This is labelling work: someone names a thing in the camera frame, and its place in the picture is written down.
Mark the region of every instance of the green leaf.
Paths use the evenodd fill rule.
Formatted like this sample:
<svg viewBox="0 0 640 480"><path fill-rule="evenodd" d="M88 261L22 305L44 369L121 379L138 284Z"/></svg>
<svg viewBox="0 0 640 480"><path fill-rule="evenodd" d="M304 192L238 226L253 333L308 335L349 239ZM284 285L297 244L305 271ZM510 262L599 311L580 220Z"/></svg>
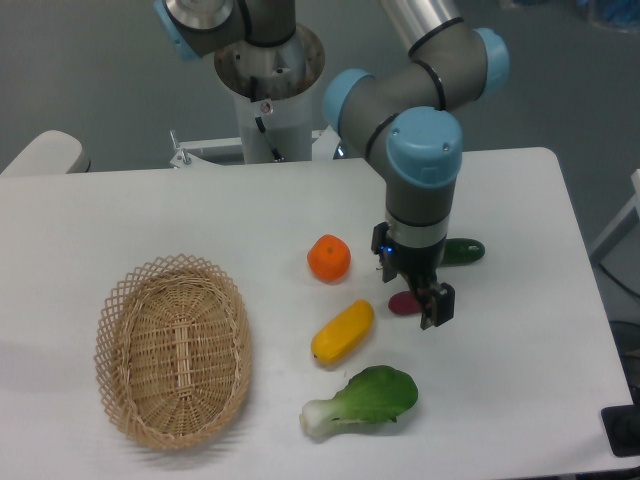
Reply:
<svg viewBox="0 0 640 480"><path fill-rule="evenodd" d="M484 257L484 245L471 238L448 238L440 265L468 265Z"/></svg>
<svg viewBox="0 0 640 480"><path fill-rule="evenodd" d="M386 365L364 369L333 397L336 422L395 422L418 401L418 387L407 373Z"/></svg>

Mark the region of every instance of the wicker basket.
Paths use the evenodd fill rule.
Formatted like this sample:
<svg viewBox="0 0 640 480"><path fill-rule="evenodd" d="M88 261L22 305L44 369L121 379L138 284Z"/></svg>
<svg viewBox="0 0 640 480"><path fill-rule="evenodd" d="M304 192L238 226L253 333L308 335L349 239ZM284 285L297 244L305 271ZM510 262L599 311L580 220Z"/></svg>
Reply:
<svg viewBox="0 0 640 480"><path fill-rule="evenodd" d="M105 301L96 347L105 412L153 449L195 445L229 423L251 374L238 289L201 258L158 258Z"/></svg>

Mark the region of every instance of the plastic vegetable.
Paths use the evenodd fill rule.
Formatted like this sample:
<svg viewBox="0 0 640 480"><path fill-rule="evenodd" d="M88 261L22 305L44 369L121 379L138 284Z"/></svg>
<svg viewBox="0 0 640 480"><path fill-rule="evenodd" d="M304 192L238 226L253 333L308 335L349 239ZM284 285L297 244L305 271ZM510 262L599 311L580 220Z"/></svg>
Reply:
<svg viewBox="0 0 640 480"><path fill-rule="evenodd" d="M420 304L409 290L396 293L389 299L387 305L391 312L400 316L416 315L422 312Z"/></svg>
<svg viewBox="0 0 640 480"><path fill-rule="evenodd" d="M467 265L484 257L485 248L471 238L450 238L444 244L441 265Z"/></svg>
<svg viewBox="0 0 640 480"><path fill-rule="evenodd" d="M324 365L342 360L367 336L373 318L369 302L356 300L316 333L311 341L313 356Z"/></svg>
<svg viewBox="0 0 640 480"><path fill-rule="evenodd" d="M318 278L325 282L335 282L349 270L351 252L347 244L338 237L323 235L309 250L307 262Z"/></svg>
<svg viewBox="0 0 640 480"><path fill-rule="evenodd" d="M300 424L312 437L337 433L341 426L395 422L418 401L418 387L407 373L386 365L365 368L331 400L302 407Z"/></svg>

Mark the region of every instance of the toy orange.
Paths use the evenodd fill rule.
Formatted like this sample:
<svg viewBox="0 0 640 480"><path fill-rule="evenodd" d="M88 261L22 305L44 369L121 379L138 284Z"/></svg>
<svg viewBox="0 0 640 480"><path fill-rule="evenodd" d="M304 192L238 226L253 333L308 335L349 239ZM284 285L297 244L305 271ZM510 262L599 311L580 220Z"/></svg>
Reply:
<svg viewBox="0 0 640 480"><path fill-rule="evenodd" d="M333 235L323 235L307 254L311 271L325 282L335 282L344 276L351 264L347 244Z"/></svg>

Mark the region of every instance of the yellow bell pepper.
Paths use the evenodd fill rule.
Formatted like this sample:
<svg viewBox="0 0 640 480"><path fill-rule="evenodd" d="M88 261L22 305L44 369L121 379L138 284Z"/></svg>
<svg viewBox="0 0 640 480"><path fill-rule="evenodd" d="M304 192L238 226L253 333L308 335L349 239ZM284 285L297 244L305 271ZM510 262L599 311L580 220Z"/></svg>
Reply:
<svg viewBox="0 0 640 480"><path fill-rule="evenodd" d="M318 362L332 365L352 352L373 326L373 307L356 300L313 337L311 352Z"/></svg>

